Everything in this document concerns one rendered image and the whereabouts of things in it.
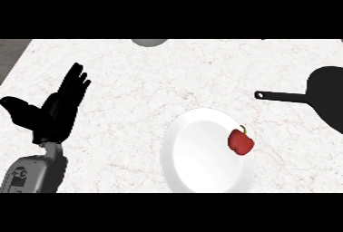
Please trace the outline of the black frying pan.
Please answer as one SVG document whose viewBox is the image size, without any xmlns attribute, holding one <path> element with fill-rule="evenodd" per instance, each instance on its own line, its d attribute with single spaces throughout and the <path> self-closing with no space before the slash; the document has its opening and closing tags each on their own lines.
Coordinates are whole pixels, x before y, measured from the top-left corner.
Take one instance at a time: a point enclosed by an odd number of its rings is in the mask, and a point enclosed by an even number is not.
<svg viewBox="0 0 343 232">
<path fill-rule="evenodd" d="M 307 104 L 326 125 L 343 134 L 343 67 L 318 68 L 307 77 L 303 94 L 255 91 L 254 98 Z"/>
</svg>

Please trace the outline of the red bell pepper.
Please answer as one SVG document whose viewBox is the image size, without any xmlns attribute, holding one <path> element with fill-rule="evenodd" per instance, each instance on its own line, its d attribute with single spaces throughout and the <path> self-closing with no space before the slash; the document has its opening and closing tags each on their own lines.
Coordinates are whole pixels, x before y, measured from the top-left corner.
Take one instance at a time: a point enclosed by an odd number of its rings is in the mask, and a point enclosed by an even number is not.
<svg viewBox="0 0 343 232">
<path fill-rule="evenodd" d="M 227 137 L 227 147 L 236 155 L 244 156 L 250 153 L 254 146 L 253 139 L 247 136 L 245 127 L 242 130 L 233 129 Z"/>
</svg>

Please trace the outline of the grey round object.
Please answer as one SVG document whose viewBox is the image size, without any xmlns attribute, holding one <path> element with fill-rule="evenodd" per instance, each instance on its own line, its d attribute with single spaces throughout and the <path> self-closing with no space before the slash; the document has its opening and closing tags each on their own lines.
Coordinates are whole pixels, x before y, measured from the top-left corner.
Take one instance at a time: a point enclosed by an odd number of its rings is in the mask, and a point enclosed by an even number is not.
<svg viewBox="0 0 343 232">
<path fill-rule="evenodd" d="M 142 47 L 155 47 L 165 42 L 165 39 L 133 39 L 133 43 Z"/>
</svg>

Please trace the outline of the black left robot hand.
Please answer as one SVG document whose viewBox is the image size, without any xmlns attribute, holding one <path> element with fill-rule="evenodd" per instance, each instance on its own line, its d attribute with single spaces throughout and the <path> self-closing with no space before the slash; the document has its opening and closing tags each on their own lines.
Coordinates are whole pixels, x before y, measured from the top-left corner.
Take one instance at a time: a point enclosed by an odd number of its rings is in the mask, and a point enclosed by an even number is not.
<svg viewBox="0 0 343 232">
<path fill-rule="evenodd" d="M 50 94 L 41 107 L 35 107 L 25 100 L 12 96 L 0 99 L 0 105 L 7 110 L 12 122 L 32 132 L 34 144 L 62 143 L 66 140 L 90 83 L 83 65 L 74 63 L 60 87 Z"/>
</svg>

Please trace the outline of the white plate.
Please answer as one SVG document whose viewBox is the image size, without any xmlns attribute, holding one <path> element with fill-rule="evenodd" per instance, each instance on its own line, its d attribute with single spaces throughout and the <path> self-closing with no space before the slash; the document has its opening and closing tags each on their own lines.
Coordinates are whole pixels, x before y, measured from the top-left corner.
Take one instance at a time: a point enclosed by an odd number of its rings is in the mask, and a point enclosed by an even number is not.
<svg viewBox="0 0 343 232">
<path fill-rule="evenodd" d="M 159 151 L 167 186 L 173 192 L 248 192 L 254 153 L 239 156 L 227 139 L 239 125 L 221 111 L 198 108 L 173 120 Z"/>
</svg>

